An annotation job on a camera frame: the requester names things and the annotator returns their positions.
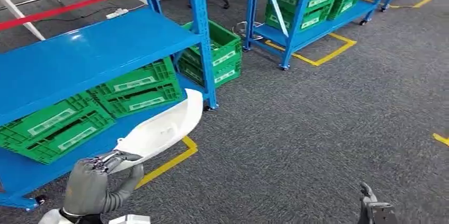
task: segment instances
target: white pole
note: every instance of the white pole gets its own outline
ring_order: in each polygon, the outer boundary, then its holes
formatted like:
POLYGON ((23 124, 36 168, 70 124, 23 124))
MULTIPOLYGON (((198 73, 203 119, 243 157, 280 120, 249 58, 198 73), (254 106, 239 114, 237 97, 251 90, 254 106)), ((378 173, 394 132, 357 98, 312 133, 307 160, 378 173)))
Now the white pole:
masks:
MULTIPOLYGON (((0 0, 3 5, 17 18, 20 19, 22 17, 25 17, 23 13, 17 8, 17 6, 14 5, 11 0, 0 0)), ((30 22, 24 23, 24 27, 26 27, 28 30, 30 30, 31 33, 33 33, 38 39, 45 40, 44 36, 34 27, 34 25, 30 22)))

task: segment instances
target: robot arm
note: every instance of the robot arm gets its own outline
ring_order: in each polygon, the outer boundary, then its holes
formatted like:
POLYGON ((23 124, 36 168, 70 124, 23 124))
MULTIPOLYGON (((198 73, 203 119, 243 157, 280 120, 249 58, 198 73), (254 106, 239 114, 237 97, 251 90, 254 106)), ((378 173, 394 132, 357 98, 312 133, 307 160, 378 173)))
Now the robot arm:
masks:
POLYGON ((139 155, 115 150, 79 160, 67 183, 64 207, 47 212, 39 224, 101 224, 101 213, 121 207, 131 196, 143 178, 143 164, 131 167, 128 178, 113 192, 106 190, 107 176, 123 161, 140 158, 139 155))
POLYGON ((358 224, 397 224, 394 207, 389 203, 378 202, 373 190, 360 183, 363 198, 360 199, 360 218, 358 224))

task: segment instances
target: blue shelf board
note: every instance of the blue shelf board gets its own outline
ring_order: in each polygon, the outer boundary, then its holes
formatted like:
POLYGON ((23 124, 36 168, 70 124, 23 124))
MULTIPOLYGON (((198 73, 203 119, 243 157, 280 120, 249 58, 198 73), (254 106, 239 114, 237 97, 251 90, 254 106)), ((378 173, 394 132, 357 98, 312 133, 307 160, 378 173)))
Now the blue shelf board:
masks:
MULTIPOLYGON (((177 74, 177 77, 182 88, 198 90, 203 93, 204 99, 207 98, 203 87, 192 83, 181 74, 177 74)), ((140 122, 176 104, 169 104, 118 118, 115 125, 50 165, 40 164, 25 156, 0 148, 0 163, 8 163, 8 165, 0 165, 0 181, 2 181, 3 189, 11 196, 25 195, 69 172, 77 160, 112 150, 117 139, 125 137, 140 122)))
MULTIPOLYGON (((351 22, 352 20, 355 20, 356 18, 375 9, 375 7, 376 5, 370 2, 359 0, 354 7, 348 9, 348 11, 341 14, 336 19, 326 20, 318 24, 317 26, 314 26, 303 32, 298 32, 297 43, 293 44, 293 52, 307 46, 314 41, 317 41, 328 33, 337 30, 338 28, 351 22)), ((265 39, 272 40, 284 47, 286 46, 285 35, 281 30, 262 24, 254 28, 254 33, 262 35, 265 39)))
POLYGON ((201 38, 149 8, 0 55, 0 125, 50 106, 201 38))

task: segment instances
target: electrical cable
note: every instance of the electrical cable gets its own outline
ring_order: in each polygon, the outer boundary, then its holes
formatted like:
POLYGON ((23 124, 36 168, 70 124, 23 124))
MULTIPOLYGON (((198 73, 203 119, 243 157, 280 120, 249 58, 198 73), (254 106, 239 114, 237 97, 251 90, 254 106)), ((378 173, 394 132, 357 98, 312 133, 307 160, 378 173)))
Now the electrical cable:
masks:
POLYGON ((94 12, 92 12, 92 13, 87 14, 87 15, 82 15, 82 16, 79 16, 79 17, 76 17, 76 18, 73 18, 73 19, 58 19, 58 18, 55 18, 55 19, 43 19, 43 20, 36 21, 36 23, 45 22, 45 21, 64 21, 64 22, 75 21, 75 20, 79 20, 79 19, 84 19, 84 18, 89 17, 89 16, 92 16, 93 14, 96 14, 96 13, 98 13, 98 12, 100 12, 100 11, 107 10, 107 9, 110 9, 110 8, 118 9, 118 8, 120 8, 120 7, 117 7, 117 6, 110 6, 110 7, 101 8, 101 9, 96 10, 96 11, 94 11, 94 12))

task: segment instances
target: gray carpet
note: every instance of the gray carpet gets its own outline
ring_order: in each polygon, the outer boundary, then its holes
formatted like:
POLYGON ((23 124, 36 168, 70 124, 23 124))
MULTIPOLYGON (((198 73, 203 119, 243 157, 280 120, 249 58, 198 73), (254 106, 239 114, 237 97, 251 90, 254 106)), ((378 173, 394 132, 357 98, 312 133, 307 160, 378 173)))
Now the gray carpet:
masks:
MULTIPOLYGON (((223 10, 219 0, 208 1, 210 18, 228 29, 246 11, 246 0, 230 2, 223 10)), ((187 0, 161 4, 177 22, 191 19, 183 10, 187 0)), ((434 132, 449 135, 448 12, 449 0, 433 0, 420 9, 376 13, 366 26, 350 23, 337 33, 357 44, 319 67, 292 58, 291 69, 280 71, 269 53, 245 53, 242 76, 217 91, 220 109, 205 113, 190 134, 198 153, 136 191, 105 220, 134 213, 153 223, 355 223, 358 183, 366 181, 378 199, 396 206, 401 223, 449 223, 448 152, 432 138, 434 132)), ((57 34, 101 18, 38 26, 57 34)), ((0 34, 10 47, 33 41, 0 34)), ((339 44, 326 37, 301 53, 319 59, 339 44)), ((184 149, 176 145, 146 169, 184 149)), ((112 177, 112 187, 122 175, 112 177)), ((66 179, 33 192, 50 199, 32 212, 0 207, 0 223, 37 223, 61 206, 66 179)))

